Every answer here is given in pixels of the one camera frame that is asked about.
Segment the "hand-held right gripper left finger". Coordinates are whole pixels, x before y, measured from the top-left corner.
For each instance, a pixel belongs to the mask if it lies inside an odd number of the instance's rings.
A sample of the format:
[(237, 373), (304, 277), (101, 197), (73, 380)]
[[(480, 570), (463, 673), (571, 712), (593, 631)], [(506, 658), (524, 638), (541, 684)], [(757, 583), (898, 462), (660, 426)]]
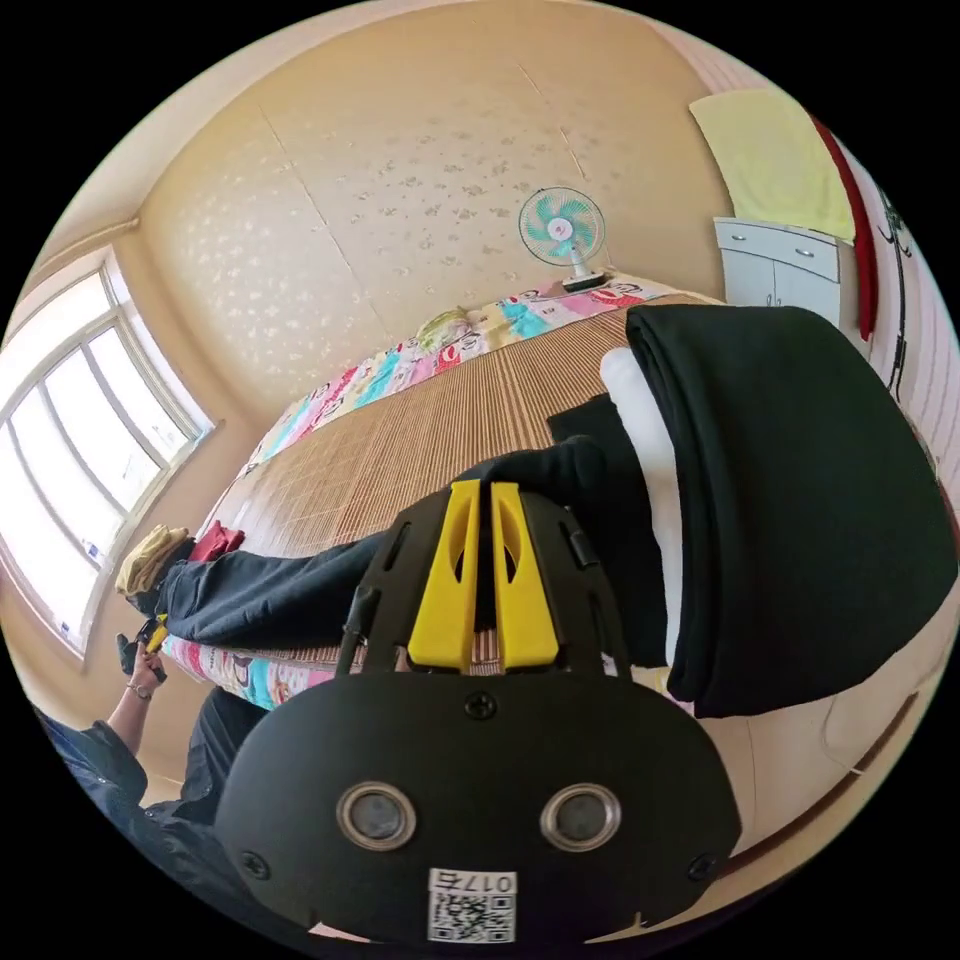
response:
[(467, 669), (475, 638), (481, 485), (450, 486), (436, 548), (408, 642), (418, 669)]

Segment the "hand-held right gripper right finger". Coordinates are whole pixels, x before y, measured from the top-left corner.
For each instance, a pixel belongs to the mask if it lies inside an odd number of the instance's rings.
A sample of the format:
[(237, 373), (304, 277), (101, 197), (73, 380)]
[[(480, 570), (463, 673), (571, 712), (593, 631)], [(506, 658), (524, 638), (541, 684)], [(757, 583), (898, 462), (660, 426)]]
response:
[(505, 669), (552, 666), (559, 653), (519, 487), (490, 487), (496, 631)]

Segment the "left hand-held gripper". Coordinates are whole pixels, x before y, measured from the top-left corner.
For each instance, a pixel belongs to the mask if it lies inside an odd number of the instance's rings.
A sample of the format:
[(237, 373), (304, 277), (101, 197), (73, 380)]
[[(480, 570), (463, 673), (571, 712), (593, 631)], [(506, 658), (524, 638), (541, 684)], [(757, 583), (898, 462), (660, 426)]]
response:
[(134, 639), (123, 633), (116, 635), (120, 667), (126, 677), (130, 677), (136, 648), (145, 647), (146, 653), (156, 653), (163, 645), (168, 635), (167, 615), (159, 614), (146, 621)]

